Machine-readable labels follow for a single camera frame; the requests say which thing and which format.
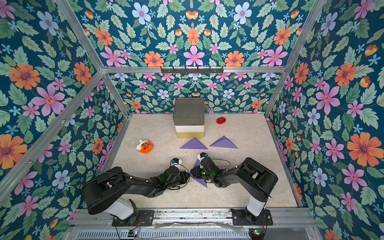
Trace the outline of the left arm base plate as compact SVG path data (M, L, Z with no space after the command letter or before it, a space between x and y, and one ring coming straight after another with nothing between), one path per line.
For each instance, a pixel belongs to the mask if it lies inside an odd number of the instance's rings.
M139 210L134 212L125 220L121 220L118 217L114 217L112 226L113 227L148 227L151 226L154 220L153 210Z

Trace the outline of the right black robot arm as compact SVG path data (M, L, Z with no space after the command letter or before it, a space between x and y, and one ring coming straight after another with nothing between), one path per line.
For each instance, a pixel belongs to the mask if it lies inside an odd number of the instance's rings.
M246 214L254 217L258 217L265 209L267 201L271 198L271 192L279 180L273 171L252 158L246 158L232 169L220 169L207 155L200 157L199 161L199 165L191 169L192 176L208 181L217 188L240 184L250 194Z

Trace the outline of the purple paper square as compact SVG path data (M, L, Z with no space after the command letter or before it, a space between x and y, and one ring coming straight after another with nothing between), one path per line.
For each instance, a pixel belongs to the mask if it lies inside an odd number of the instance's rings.
M216 140L214 143L210 145L211 147L217 147L217 148L227 148L227 149L238 149L238 147L230 141L226 136L222 136L218 140Z
M195 164L194 164L194 168L195 167L200 167L200 161L199 160L196 160ZM196 179L193 175L192 175L192 170L190 171L190 175L191 175L191 178L193 180L195 180L196 182L198 182L199 184L201 184L202 186L204 186L205 188L207 188L207 183L204 179Z
M207 150L208 148L201 143L197 138L193 138L185 143L180 149L188 149L188 150Z

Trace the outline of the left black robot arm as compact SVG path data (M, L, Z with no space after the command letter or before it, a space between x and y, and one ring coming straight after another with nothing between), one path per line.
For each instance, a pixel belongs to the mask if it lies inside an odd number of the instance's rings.
M135 212L133 201L123 195L155 198L165 191L179 190L188 184L190 173L170 166L161 175L143 179L129 175L121 167L114 167L86 182L82 195L90 215L109 213L125 220Z

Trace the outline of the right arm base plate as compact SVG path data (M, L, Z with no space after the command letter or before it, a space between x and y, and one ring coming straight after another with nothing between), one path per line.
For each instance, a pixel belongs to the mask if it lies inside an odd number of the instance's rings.
M245 209L231 209L234 226L272 226L271 211L263 209L258 216Z

